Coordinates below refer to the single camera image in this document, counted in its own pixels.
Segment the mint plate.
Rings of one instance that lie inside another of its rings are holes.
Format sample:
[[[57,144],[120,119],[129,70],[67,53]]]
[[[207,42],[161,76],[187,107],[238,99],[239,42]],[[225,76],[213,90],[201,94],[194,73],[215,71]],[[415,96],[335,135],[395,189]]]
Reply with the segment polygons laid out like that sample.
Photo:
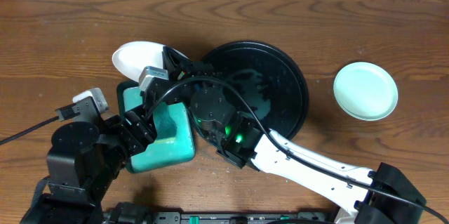
[[[389,116],[398,104],[398,87],[392,76],[370,62],[353,62],[335,76],[337,104],[350,116],[377,121]]]

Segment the white plate with green smear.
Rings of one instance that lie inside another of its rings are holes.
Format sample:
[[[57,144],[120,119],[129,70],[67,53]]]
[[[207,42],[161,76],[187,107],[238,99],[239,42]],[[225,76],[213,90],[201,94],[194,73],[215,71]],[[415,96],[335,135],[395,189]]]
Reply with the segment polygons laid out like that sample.
[[[125,77],[138,81],[146,66],[166,69],[163,48],[166,45],[151,41],[132,41],[120,46],[112,55],[112,63]]]

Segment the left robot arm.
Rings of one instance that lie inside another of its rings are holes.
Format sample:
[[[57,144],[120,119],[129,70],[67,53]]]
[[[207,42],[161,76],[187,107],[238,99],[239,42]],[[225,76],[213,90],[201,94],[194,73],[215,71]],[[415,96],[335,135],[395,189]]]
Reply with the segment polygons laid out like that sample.
[[[124,116],[103,119],[101,104],[86,97],[58,109],[70,123],[51,137],[48,176],[37,185],[22,223],[152,223],[149,209],[118,203],[102,210],[102,200],[121,169],[157,137],[144,105]]]

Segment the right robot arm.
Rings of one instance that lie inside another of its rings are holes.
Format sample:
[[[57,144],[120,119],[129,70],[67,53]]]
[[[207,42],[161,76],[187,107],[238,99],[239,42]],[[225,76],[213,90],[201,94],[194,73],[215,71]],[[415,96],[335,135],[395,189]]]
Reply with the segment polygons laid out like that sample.
[[[237,167],[251,163],[319,193],[339,206],[335,223],[418,223],[427,211],[425,198],[396,167],[382,163],[374,171],[337,162],[265,128],[251,108],[236,112],[225,92],[247,102],[209,65],[167,46],[136,63],[147,120],[157,105],[169,98],[179,102],[188,92],[194,128],[218,154]]]

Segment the dark green scrub sponge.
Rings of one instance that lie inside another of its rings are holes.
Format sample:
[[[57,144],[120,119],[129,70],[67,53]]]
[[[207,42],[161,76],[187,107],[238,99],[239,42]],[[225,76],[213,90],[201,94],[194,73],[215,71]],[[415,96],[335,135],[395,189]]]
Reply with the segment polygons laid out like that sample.
[[[177,126],[170,117],[167,104],[161,103],[153,113],[154,124],[156,127],[156,140],[173,140],[177,133]]]

